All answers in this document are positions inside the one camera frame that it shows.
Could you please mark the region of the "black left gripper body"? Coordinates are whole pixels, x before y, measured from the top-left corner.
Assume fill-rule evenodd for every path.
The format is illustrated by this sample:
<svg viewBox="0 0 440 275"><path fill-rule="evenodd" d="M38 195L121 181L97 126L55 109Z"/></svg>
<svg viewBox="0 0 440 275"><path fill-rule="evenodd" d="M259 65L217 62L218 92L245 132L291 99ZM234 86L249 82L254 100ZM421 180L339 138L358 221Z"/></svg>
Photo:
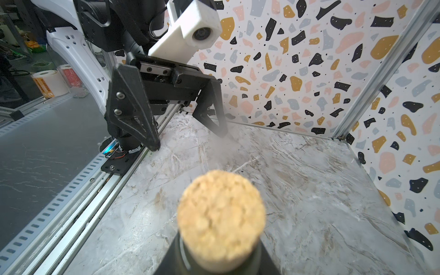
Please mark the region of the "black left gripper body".
<svg viewBox="0 0 440 275"><path fill-rule="evenodd" d="M162 115L169 104L188 106L206 87L206 76L196 67L130 53L128 65L137 67L154 115Z"/></svg>

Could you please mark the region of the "cork bottle stopper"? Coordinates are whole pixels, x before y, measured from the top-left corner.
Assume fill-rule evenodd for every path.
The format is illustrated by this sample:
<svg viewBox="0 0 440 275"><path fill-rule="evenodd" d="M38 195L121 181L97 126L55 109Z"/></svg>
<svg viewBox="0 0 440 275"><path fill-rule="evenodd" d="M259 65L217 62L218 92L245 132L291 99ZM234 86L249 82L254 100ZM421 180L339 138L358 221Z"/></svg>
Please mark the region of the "cork bottle stopper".
<svg viewBox="0 0 440 275"><path fill-rule="evenodd" d="M183 192L177 222L192 252L206 260L232 259L252 252L265 228L266 209L248 179L212 170Z"/></svg>

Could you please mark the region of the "clear glass bottle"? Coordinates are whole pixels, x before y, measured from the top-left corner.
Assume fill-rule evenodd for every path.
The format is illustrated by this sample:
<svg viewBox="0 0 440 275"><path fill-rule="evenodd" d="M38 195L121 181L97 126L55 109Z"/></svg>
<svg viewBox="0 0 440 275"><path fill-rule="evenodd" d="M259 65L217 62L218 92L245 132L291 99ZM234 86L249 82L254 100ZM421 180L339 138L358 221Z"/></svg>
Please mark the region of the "clear glass bottle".
<svg viewBox="0 0 440 275"><path fill-rule="evenodd" d="M262 241L250 253L231 259L206 260L191 251L176 234L156 275L281 275Z"/></svg>

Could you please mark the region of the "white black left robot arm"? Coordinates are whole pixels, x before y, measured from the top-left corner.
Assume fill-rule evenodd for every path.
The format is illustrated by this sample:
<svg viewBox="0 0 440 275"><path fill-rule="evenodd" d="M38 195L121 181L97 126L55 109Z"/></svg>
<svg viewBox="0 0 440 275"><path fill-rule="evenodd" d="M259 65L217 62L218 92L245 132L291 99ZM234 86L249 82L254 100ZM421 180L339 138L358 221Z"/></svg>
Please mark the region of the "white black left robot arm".
<svg viewBox="0 0 440 275"><path fill-rule="evenodd" d="M160 149L157 116L196 102L193 117L228 132L220 82L189 64L222 33L214 1L34 1L47 42L76 72L121 149Z"/></svg>

